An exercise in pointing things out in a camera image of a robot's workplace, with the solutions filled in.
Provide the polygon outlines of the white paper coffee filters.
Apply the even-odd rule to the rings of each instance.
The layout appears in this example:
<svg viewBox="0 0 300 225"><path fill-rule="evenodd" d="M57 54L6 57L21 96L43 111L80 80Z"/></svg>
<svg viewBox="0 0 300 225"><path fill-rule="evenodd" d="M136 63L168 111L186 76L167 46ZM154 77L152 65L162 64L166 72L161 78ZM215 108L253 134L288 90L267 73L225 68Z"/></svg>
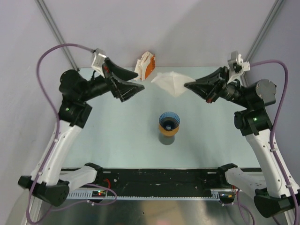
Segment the white paper coffee filters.
<svg viewBox="0 0 300 225"><path fill-rule="evenodd" d="M142 57L137 60L136 66L135 66L135 70L134 72L136 72L138 74L137 78L134 78L134 80L136 81L143 81L144 80L144 75L145 75L145 70L146 67L149 63L149 59L147 59L148 57L152 57L153 54L150 52L145 52Z"/></svg>

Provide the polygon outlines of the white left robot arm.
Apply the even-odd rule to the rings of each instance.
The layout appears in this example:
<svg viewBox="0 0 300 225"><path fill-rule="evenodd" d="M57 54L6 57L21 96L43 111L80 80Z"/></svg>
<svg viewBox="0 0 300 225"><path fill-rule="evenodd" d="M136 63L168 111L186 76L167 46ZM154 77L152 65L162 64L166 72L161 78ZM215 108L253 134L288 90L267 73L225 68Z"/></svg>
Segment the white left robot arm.
<svg viewBox="0 0 300 225"><path fill-rule="evenodd" d="M103 168L94 163L86 163L65 175L60 173L73 141L91 113L92 107L87 102L108 92L125 102L144 89L143 85L132 82L139 76L136 72L117 66L109 58L94 71L100 75L93 75L90 80L73 69L61 75L59 91L63 100L49 148L31 175L21 176L18 181L34 197L55 207L61 206L70 192L89 183L99 187L104 182Z"/></svg>

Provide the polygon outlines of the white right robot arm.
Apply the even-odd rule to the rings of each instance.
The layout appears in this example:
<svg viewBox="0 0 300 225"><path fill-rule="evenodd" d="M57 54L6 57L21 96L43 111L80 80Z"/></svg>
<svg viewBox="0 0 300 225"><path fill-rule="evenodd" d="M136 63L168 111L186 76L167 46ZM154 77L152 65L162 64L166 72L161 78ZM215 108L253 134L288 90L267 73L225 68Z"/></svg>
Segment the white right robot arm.
<svg viewBox="0 0 300 225"><path fill-rule="evenodd" d="M250 196L260 214L269 218L279 213L295 210L299 217L300 187L289 173L278 149L275 123L271 122L265 107L275 103L276 86L262 79L244 87L239 76L249 68L220 67L212 74L188 82L185 88L206 101L213 103L220 98L244 107L235 112L234 124L255 153L264 180L244 173L238 166L227 164L219 168L217 184L222 188L234 185Z"/></svg>

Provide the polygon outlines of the single white paper filter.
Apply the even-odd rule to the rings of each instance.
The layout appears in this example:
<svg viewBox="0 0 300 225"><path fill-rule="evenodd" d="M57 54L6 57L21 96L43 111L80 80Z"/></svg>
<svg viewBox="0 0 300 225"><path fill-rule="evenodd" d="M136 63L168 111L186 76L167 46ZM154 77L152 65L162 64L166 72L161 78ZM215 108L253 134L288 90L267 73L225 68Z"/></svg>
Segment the single white paper filter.
<svg viewBox="0 0 300 225"><path fill-rule="evenodd" d="M151 81L175 98L188 90L184 85L190 82L195 82L195 79L173 71L158 73Z"/></svg>

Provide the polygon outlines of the blue glass dripper cone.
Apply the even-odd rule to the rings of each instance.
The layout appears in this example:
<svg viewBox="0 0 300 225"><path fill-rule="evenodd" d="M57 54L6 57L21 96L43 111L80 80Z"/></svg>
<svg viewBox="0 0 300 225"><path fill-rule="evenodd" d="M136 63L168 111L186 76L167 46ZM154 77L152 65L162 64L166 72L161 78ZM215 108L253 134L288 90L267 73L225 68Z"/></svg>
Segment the blue glass dripper cone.
<svg viewBox="0 0 300 225"><path fill-rule="evenodd" d="M159 117L160 126L166 131L172 131L180 125L180 118L174 112L165 112Z"/></svg>

